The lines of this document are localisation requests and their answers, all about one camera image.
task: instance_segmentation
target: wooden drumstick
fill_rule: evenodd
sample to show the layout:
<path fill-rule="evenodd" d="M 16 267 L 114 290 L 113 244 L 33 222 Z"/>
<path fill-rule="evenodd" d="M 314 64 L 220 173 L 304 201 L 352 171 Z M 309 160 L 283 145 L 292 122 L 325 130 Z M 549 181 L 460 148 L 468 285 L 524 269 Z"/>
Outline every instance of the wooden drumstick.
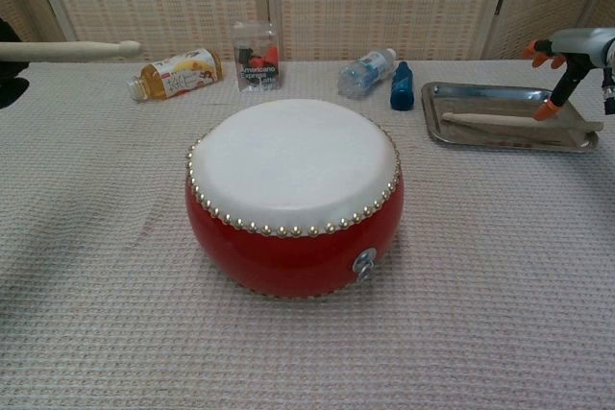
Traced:
<path fill-rule="evenodd" d="M 0 42 L 0 61 L 87 61 L 134 57 L 142 47 L 134 40 L 103 42 Z"/>
<path fill-rule="evenodd" d="M 459 125 L 475 126 L 475 125 L 499 125 L 503 127 L 520 127 L 526 129 L 561 129 L 561 130 L 578 130 L 582 132 L 599 132 L 603 129 L 602 122 L 562 122 L 555 119 L 543 121 L 534 120 L 531 117 L 517 117 L 513 115 L 495 115 L 495 114 L 476 114 L 476 113 L 460 113 L 444 112 L 442 120 L 453 122 Z"/>

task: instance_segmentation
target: red drum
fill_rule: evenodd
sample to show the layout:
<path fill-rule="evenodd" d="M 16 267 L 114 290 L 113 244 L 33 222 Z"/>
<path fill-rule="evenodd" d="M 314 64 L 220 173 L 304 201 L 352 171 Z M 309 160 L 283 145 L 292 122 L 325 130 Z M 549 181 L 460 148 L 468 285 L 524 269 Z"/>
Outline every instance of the red drum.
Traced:
<path fill-rule="evenodd" d="M 402 214 L 391 139 L 324 101 L 240 111 L 187 157 L 194 233 L 225 273 L 261 293 L 322 295 L 368 277 Z"/>

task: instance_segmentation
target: white drum head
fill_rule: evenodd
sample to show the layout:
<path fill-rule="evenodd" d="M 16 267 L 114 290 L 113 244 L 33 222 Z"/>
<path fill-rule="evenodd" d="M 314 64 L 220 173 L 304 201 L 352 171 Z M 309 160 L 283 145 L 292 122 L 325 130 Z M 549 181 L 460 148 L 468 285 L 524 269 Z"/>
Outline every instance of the white drum head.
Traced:
<path fill-rule="evenodd" d="M 351 226 L 356 213 L 364 218 L 365 207 L 387 199 L 399 178 L 386 133 L 319 100 L 242 110 L 196 145 L 191 162 L 197 197 L 220 219 L 295 236 Z"/>

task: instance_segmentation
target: white tablecloth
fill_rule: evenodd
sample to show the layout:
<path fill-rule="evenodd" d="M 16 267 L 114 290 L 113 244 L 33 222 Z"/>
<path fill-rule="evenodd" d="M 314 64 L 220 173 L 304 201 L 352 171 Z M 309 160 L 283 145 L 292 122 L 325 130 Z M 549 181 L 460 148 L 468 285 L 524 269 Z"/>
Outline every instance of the white tablecloth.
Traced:
<path fill-rule="evenodd" d="M 523 61 L 416 61 L 416 107 L 336 95 L 339 62 L 283 89 L 218 84 L 136 104 L 139 64 L 33 64 L 0 111 L 0 407 L 567 409 L 615 406 L 615 116 L 586 155 L 429 139 L 430 81 L 553 87 Z M 313 97 L 395 139 L 403 220 L 373 280 L 316 301 L 256 295 L 204 256 L 185 150 L 258 102 Z"/>

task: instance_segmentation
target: metal tray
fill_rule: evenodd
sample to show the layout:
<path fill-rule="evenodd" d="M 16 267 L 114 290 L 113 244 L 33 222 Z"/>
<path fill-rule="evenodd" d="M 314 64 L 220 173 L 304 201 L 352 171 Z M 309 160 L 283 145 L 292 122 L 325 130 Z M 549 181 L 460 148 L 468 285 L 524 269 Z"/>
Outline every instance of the metal tray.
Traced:
<path fill-rule="evenodd" d="M 591 151 L 598 144 L 595 132 L 502 126 L 465 127 L 441 119 L 444 112 L 531 117 L 551 96 L 551 91 L 544 88 L 431 82 L 423 86 L 421 96 L 431 137 L 445 143 L 570 153 Z M 557 118 L 566 122 L 584 120 L 571 104 L 565 105 Z"/>

